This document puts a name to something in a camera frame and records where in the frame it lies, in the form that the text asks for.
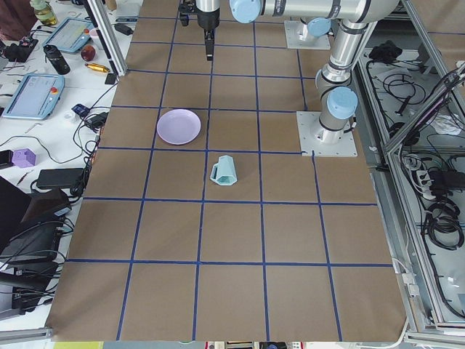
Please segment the teal hexagonal cup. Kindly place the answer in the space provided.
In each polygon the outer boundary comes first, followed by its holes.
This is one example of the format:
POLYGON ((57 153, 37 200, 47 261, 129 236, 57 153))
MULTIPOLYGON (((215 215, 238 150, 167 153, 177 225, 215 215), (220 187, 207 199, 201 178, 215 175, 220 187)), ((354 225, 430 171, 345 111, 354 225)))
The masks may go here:
POLYGON ((237 182, 238 178, 232 156, 219 157, 218 162, 212 167, 210 180, 221 186, 230 186, 237 182))

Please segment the lilac plate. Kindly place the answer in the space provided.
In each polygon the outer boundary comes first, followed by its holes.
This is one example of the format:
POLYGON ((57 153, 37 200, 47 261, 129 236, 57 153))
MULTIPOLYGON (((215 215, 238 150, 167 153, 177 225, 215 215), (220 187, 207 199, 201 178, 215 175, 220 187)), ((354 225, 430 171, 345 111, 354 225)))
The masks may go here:
POLYGON ((163 114, 157 123, 158 136, 171 145, 184 145, 200 133, 201 120, 192 111, 174 109, 163 114))

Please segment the gold cylinder tool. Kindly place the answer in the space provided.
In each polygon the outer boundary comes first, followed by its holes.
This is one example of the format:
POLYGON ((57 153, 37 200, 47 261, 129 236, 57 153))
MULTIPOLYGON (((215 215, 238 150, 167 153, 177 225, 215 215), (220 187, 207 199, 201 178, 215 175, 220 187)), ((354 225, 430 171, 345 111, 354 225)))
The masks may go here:
POLYGON ((110 69, 106 67, 105 65, 100 65, 97 63, 85 63, 84 64, 88 69, 91 69, 92 71, 96 71, 99 73, 110 73, 110 69))

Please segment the red apple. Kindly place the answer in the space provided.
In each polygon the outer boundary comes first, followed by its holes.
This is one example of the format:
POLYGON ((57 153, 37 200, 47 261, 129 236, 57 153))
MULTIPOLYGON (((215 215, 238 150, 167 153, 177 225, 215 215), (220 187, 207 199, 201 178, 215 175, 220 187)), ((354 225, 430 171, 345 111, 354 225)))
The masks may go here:
POLYGON ((95 58, 96 50, 92 45, 86 45, 81 50, 81 58, 85 62, 91 62, 95 58))

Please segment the blue teach pendant far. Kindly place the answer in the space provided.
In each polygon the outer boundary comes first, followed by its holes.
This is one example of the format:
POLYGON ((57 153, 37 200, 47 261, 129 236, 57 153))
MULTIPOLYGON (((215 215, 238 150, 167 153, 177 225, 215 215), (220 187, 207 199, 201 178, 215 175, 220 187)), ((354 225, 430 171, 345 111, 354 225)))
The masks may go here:
POLYGON ((94 28, 90 20, 67 17, 44 41, 43 47, 55 46, 61 52, 75 53, 89 40, 89 32, 94 28))

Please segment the blue teach pendant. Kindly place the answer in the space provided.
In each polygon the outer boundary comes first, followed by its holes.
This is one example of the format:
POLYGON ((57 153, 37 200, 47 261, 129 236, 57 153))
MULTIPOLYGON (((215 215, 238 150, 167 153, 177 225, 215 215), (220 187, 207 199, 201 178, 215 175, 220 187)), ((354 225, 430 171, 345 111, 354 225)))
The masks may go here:
POLYGON ((90 20, 67 17, 44 41, 43 47, 55 46, 61 52, 75 53, 89 40, 89 32, 94 28, 90 20))
POLYGON ((44 120, 54 110, 65 88, 65 78, 57 74, 28 73, 20 82, 2 117, 44 120))

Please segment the black water bottle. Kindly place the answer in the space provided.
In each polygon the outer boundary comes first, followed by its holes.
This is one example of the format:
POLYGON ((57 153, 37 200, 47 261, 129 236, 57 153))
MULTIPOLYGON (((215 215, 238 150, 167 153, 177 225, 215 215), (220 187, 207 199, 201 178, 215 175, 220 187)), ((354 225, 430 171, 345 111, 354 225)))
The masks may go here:
POLYGON ((70 66, 62 56, 61 51, 55 46, 47 44, 44 46, 44 54, 52 67, 59 75, 66 75, 70 73, 70 66))

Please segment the green glass bottle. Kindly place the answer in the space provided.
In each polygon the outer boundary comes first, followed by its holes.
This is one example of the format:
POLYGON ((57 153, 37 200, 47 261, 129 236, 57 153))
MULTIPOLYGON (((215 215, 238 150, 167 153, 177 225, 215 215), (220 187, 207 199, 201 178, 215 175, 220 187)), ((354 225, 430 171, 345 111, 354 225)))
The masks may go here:
POLYGON ((57 17, 53 8, 46 0, 30 0, 34 15, 43 24, 53 26, 57 24, 57 17))

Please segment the blue teach pendant near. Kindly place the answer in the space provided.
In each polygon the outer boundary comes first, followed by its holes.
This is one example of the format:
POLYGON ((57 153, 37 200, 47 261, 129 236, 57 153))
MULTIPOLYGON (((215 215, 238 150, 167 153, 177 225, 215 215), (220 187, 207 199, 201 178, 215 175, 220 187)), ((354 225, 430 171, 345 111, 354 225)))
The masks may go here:
POLYGON ((28 73, 20 82, 2 117, 44 120, 54 110, 65 88, 65 78, 57 74, 28 73))

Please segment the black power adapter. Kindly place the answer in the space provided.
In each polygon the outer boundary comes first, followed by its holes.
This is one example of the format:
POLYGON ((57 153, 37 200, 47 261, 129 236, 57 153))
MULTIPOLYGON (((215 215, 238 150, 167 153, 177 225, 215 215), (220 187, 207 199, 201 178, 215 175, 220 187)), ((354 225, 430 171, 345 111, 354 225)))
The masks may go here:
POLYGON ((36 182, 38 189, 72 188, 81 178, 83 168, 42 169, 36 182))

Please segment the purple 3d printed block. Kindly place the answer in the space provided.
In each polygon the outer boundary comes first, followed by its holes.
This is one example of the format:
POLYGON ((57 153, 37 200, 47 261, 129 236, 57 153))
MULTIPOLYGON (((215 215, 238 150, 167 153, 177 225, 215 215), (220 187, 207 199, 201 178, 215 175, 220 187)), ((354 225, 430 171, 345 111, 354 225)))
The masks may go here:
POLYGON ((13 151, 12 163, 19 168, 34 167, 36 165, 36 154, 29 148, 13 151))

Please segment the black laptop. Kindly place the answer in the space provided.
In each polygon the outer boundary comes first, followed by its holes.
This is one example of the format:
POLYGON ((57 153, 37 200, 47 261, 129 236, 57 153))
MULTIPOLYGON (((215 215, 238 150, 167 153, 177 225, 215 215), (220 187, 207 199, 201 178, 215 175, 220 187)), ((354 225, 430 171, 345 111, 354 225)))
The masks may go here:
POLYGON ((1 177, 1 251, 17 234, 31 199, 30 195, 1 177))

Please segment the white power strip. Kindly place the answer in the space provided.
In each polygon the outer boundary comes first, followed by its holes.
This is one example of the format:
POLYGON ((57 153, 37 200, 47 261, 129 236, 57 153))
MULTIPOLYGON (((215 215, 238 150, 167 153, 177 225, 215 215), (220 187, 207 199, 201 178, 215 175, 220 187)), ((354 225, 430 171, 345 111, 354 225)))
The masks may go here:
POLYGON ((418 187, 421 190, 429 190, 432 185, 432 179, 429 176, 429 172, 424 169, 418 169, 415 171, 415 175, 418 187))

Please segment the aluminium frame post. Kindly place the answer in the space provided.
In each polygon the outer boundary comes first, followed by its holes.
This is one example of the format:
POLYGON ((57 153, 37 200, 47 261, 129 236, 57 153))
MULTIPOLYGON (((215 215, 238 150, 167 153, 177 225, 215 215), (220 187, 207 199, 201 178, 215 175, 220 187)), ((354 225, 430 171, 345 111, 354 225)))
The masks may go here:
POLYGON ((84 7, 97 30, 97 35, 110 63, 111 71, 117 76, 124 76, 127 72, 127 64, 121 52, 113 26, 110 23, 105 5, 102 1, 84 0, 84 7))

